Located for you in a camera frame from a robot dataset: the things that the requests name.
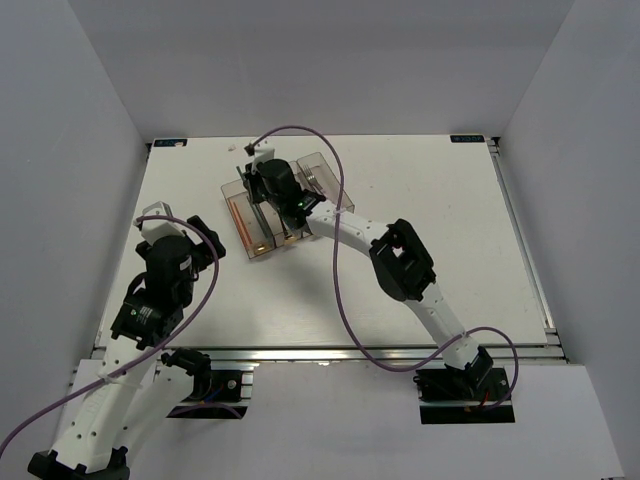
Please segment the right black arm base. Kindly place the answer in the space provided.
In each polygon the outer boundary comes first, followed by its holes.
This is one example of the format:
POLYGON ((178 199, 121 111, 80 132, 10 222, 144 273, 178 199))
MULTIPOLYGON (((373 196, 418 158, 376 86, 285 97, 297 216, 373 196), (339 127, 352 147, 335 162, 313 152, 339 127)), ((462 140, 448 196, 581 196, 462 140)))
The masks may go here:
POLYGON ((515 414, 504 368, 493 368, 474 393, 457 386, 445 369, 417 370, 422 425, 512 424, 515 414))

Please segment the teal chopstick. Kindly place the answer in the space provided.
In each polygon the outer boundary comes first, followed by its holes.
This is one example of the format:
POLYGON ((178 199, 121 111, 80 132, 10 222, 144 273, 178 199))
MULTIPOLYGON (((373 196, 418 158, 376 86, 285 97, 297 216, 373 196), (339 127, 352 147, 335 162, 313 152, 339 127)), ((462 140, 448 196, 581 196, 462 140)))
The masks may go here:
MULTIPOLYGON (((249 188, 245 185, 245 183, 246 183, 245 174, 243 173, 243 171, 239 167, 237 167, 236 170, 237 170, 242 182, 244 183, 245 190, 247 191, 247 193, 249 193, 249 188)), ((264 223, 268 225, 268 230, 269 230, 268 237, 269 237, 271 235, 271 230, 270 230, 269 224, 267 223, 267 221, 266 221, 266 219, 264 217, 264 214, 263 214, 261 208, 257 204, 255 204, 252 200, 249 200, 249 206, 250 206, 254 216, 256 217, 256 214, 260 215, 264 219, 264 223)))
POLYGON ((269 235, 269 230, 268 225, 264 223, 264 219, 260 215, 256 214, 256 222, 260 228, 262 235, 267 238, 269 235))

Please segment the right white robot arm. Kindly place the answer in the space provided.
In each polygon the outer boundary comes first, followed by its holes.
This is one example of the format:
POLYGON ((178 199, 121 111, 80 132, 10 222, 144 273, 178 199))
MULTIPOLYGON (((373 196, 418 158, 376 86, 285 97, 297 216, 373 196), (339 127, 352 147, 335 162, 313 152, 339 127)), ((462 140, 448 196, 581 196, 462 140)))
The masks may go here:
POLYGON ((434 261, 408 221, 385 224, 341 211, 325 195, 303 188, 282 159, 247 164, 243 184, 252 203, 269 203, 290 229, 329 238, 335 247, 368 257, 382 291, 409 308, 443 349, 453 390, 472 399, 486 389, 493 360, 444 299, 434 261))

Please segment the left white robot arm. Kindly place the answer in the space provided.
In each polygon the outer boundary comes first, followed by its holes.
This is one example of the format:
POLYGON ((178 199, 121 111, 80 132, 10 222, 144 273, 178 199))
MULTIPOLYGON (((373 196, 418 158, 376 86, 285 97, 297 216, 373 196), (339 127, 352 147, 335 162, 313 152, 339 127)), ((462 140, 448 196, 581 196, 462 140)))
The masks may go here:
POLYGON ((96 380, 62 435, 37 452, 27 471, 38 479, 127 479, 146 438, 185 398, 211 387, 211 360, 165 347, 192 321, 184 314, 200 274, 226 250, 199 216, 178 220, 151 210, 137 223, 145 269, 129 284, 111 326, 96 380))

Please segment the black spoon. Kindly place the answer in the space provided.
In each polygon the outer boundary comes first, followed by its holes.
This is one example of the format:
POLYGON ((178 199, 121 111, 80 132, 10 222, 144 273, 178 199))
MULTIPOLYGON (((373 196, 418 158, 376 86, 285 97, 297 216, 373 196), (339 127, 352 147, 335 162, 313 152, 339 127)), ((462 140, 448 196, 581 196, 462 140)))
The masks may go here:
POLYGON ((283 228, 283 233, 285 235, 285 238, 290 238, 292 236, 291 231, 289 230, 289 228, 284 224, 284 222, 282 223, 282 228, 283 228))

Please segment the short orange chopstick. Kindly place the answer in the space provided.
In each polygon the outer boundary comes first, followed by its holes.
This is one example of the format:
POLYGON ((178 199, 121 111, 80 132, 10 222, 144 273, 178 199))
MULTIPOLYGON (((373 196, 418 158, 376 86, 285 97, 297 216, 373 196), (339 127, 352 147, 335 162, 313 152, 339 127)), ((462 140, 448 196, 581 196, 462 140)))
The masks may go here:
POLYGON ((241 215, 240 209, 238 207, 238 205, 233 202, 232 203, 232 207, 234 209, 234 215, 237 219, 237 223, 239 225, 239 230, 241 231, 241 235, 242 235, 242 240, 243 240, 243 244, 245 245, 246 248, 248 248, 249 246, 252 245, 252 239, 251 236, 249 234, 249 230, 246 227, 246 224, 243 220, 243 217, 241 215))

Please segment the fork with pink handle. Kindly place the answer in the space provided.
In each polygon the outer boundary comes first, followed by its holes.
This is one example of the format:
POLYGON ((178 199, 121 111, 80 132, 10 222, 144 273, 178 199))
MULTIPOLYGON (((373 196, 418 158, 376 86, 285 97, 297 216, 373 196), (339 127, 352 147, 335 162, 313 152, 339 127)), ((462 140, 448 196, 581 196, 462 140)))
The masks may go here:
POLYGON ((309 184, 310 187, 312 187, 316 192, 323 194, 324 191, 322 189, 321 184, 318 182, 317 178, 315 177, 313 171, 306 165, 302 166, 302 172, 304 174, 304 177, 306 178, 307 183, 309 184))

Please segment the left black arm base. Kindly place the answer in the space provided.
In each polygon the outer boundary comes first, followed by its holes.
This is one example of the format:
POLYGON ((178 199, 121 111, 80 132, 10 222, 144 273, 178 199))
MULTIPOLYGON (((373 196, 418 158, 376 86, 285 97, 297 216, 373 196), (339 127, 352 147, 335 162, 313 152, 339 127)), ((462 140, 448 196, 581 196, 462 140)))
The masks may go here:
POLYGON ((165 352, 160 362, 158 374, 182 372, 191 387, 168 418, 240 420, 246 415, 253 384, 251 371, 215 366, 209 355, 188 348, 165 352))

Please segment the long orange chopstick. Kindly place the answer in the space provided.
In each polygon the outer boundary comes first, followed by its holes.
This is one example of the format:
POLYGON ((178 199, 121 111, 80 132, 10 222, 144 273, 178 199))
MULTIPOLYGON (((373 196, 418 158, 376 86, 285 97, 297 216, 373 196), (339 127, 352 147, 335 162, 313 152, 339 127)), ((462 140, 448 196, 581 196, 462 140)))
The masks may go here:
POLYGON ((233 207, 232 207, 232 203, 233 203, 233 202, 234 202, 234 201, 229 201, 229 208, 230 208, 230 212, 231 212, 231 215, 232 215, 233 221, 234 221, 234 223, 235 223, 235 225, 236 225, 236 229, 237 229, 238 234, 239 234, 239 236, 240 236, 241 242, 242 242, 242 244, 243 244, 241 231, 239 230, 239 225, 238 225, 238 223, 237 223, 237 219, 236 219, 236 217, 235 217, 235 215, 234 215, 234 209, 233 209, 233 207))

